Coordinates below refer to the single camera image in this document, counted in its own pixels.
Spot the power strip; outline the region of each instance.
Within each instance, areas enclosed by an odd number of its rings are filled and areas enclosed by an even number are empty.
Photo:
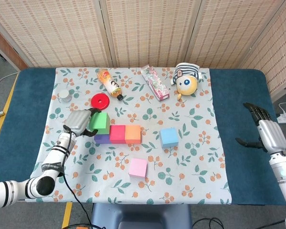
[[[277,122],[280,124],[285,124],[286,123],[286,116],[284,114],[280,114],[280,116],[277,119]]]

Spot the yellow bottle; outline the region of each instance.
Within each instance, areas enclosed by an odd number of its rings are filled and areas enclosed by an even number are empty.
[[[108,69],[101,68],[97,72],[97,78],[104,84],[107,91],[111,96],[117,98],[118,100],[123,99],[122,89],[119,85],[111,78]]]

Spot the red disc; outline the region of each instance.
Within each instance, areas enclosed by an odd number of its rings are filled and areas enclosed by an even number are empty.
[[[98,93],[91,99],[91,106],[104,110],[109,106],[109,97],[104,93]]]

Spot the floral tablecloth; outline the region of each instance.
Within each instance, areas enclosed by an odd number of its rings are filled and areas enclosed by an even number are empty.
[[[92,137],[78,137],[66,161],[66,178],[82,202],[127,204],[229,204],[231,194],[225,171],[225,155],[212,104],[209,69],[192,96],[176,99],[170,85],[173,68],[155,68],[170,89],[170,98],[157,101],[140,68],[112,68],[110,74],[123,90],[124,100],[110,97],[104,111],[111,125],[141,125],[141,145],[99,145]],[[62,133],[73,110],[90,108],[96,93],[107,93],[96,76],[97,68],[57,68],[47,123],[31,177],[41,174],[45,157]],[[58,92],[68,89],[72,100],[62,102]],[[159,130],[176,128],[178,147],[162,149]],[[148,161],[145,179],[129,177],[132,158]],[[46,198],[27,201],[74,201],[58,178],[55,191]]]

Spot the pink block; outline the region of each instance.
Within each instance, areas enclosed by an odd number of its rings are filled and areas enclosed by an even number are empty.
[[[109,130],[109,139],[112,144],[125,144],[125,126],[111,125]]]
[[[144,178],[146,175],[147,161],[144,159],[133,158],[130,162],[128,174],[133,177]]]

